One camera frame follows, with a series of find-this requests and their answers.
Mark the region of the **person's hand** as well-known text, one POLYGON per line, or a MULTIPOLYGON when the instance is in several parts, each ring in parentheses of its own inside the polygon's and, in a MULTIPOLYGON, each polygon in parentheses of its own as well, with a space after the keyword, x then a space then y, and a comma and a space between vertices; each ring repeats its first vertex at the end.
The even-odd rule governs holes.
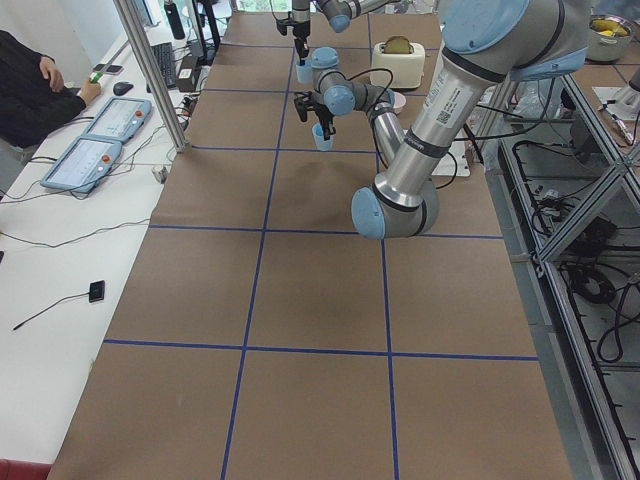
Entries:
POLYGON ((58 69, 55 61, 43 55, 40 58, 39 69, 43 78, 49 82, 49 87, 54 93, 60 93, 64 88, 64 77, 58 69))

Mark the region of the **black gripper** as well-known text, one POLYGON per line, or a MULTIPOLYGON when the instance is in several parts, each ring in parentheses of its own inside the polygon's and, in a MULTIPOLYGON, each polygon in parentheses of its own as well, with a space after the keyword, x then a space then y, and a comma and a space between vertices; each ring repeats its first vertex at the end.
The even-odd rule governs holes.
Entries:
POLYGON ((298 64, 305 65, 309 55, 307 39, 310 36, 310 22, 295 22, 293 25, 294 45, 298 55, 298 64))
POLYGON ((313 111, 320 124, 320 136, 324 141, 329 141, 335 134, 335 127, 332 120, 332 113, 328 107, 322 103, 311 101, 310 111, 313 111))

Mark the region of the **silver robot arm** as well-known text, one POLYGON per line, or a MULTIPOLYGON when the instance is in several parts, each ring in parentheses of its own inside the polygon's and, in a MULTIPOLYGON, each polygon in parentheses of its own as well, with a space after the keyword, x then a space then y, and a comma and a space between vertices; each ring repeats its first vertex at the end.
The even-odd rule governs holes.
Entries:
POLYGON ((411 237, 435 223, 439 201, 431 176, 485 91, 505 79, 529 81, 572 73, 586 58, 587 1, 453 1, 442 20, 442 65, 409 129, 393 110, 392 93, 349 81, 337 52, 316 49, 310 106, 331 119, 366 114, 388 163, 351 202, 355 229, 368 239, 411 237))
MULTIPOLYGON (((322 13, 330 27, 336 32, 343 32, 352 20, 389 4, 386 0, 323 0, 315 1, 316 10, 322 13)), ((311 1, 293 1, 287 17, 276 21, 281 35, 287 35, 291 28, 299 63, 304 65, 309 55, 308 38, 311 35, 311 1)))

